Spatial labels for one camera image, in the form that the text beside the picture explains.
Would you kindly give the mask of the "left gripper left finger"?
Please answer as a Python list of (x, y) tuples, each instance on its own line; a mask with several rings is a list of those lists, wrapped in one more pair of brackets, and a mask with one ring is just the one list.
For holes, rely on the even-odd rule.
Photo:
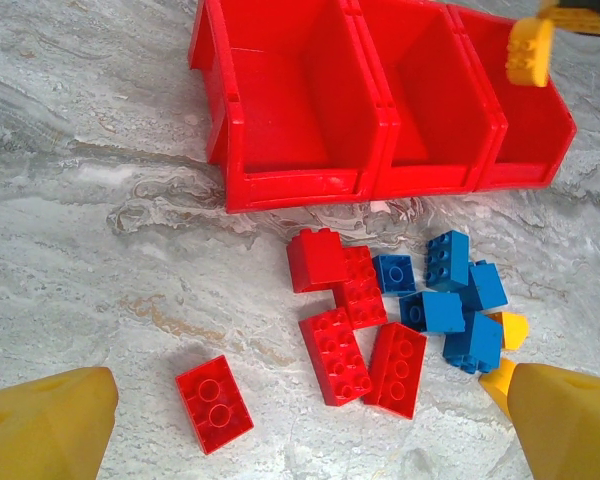
[(117, 404), (106, 367), (1, 389), (0, 479), (96, 478)]

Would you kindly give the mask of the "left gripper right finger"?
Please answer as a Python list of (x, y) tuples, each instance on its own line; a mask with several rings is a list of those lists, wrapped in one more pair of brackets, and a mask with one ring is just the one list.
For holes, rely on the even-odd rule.
[(508, 407), (536, 479), (600, 479), (600, 378), (520, 363)]

